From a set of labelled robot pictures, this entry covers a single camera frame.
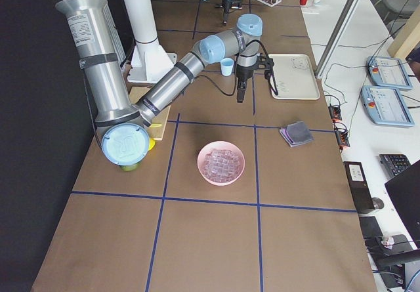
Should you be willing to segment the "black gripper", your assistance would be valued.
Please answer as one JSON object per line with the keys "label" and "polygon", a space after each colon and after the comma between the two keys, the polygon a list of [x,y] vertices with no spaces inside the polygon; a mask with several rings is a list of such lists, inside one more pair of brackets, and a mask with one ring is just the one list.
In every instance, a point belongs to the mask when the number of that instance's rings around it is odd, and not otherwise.
{"label": "black gripper", "polygon": [[242,103],[245,98],[247,89],[247,81],[252,78],[252,67],[251,66],[240,66],[236,65],[236,77],[238,78],[236,100],[237,103]]}
{"label": "black gripper", "polygon": [[232,7],[233,0],[222,0],[222,8],[223,8],[223,15],[222,15],[222,24],[227,25],[229,11]]}

